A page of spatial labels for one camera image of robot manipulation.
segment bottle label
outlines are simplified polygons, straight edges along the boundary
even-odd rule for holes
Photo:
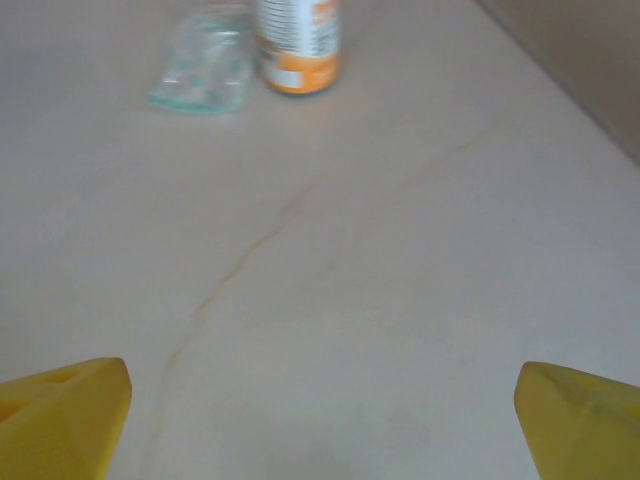
[[[288,93],[312,93],[338,74],[338,0],[258,0],[258,44],[267,82]]]

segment wall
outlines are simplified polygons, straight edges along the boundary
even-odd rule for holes
[[[478,2],[640,161],[640,2]]]

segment plastic packaging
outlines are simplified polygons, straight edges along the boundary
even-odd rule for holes
[[[181,113],[238,110],[253,77],[253,53],[247,6],[225,2],[195,9],[176,29],[148,102]]]

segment clear plastic bag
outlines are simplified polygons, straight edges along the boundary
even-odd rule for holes
[[[192,10],[176,28],[164,71],[147,99],[167,110],[214,114],[246,102],[254,76],[249,8],[223,2]]]

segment bottle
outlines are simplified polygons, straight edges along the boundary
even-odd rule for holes
[[[330,86],[340,62],[338,0],[256,0],[262,76],[294,95]]]

